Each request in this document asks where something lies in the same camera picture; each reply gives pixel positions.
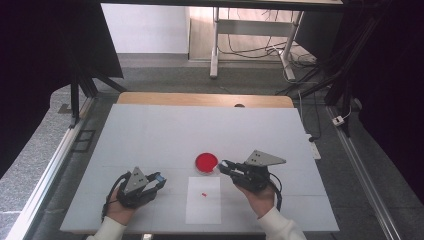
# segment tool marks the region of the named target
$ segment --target black clamp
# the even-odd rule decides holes
[[[257,193],[264,190],[268,185],[271,186],[277,195],[277,209],[280,211],[283,198],[281,181],[268,171],[268,166],[282,163],[286,163],[286,160],[255,150],[244,163],[222,160],[217,168],[221,173],[230,176],[235,185],[250,192]],[[280,189],[271,181],[271,175],[280,183]]]
[[[135,167],[132,173],[127,172],[116,180],[107,196],[106,203],[103,205],[102,221],[107,215],[108,205],[112,203],[110,202],[112,193],[122,180],[125,181],[119,185],[116,201],[119,201],[122,206],[132,209],[136,209],[154,200],[159,189],[163,188],[166,183],[166,179],[160,175],[160,172],[145,176],[140,168]],[[155,180],[158,181],[158,183],[154,187],[145,190],[146,186]]]

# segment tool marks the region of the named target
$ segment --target white sleeve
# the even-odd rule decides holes
[[[258,222],[267,240],[306,240],[300,227],[293,220],[283,217],[275,207]]]
[[[97,233],[89,236],[87,240],[120,240],[126,228],[115,220],[105,217]]]

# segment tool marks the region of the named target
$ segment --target red petri dish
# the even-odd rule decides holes
[[[201,174],[213,173],[213,168],[218,164],[218,159],[212,153],[202,153],[196,158],[196,169]]]

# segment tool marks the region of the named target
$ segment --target black curtain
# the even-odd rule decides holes
[[[352,91],[363,126],[424,203],[423,6],[392,1],[356,61]]]
[[[51,94],[91,67],[122,71],[99,3],[0,3],[0,176],[49,109]]]

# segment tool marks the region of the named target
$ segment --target table leg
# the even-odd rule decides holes
[[[284,48],[283,52],[279,53],[281,62],[283,63],[284,72],[286,73],[288,81],[294,81],[295,80],[293,70],[290,66],[289,53],[290,53],[290,48],[293,44],[294,36],[296,35],[296,32],[297,32],[297,28],[299,27],[299,22],[300,22],[300,19],[302,17],[302,14],[303,14],[303,11],[298,12],[297,17],[295,18],[295,20],[293,22],[290,35],[287,38],[286,47]]]
[[[210,78],[215,79],[218,77],[218,23],[219,23],[219,8],[214,8],[213,16],[213,30],[214,30],[214,39],[212,47],[212,56],[211,56],[211,72]]]

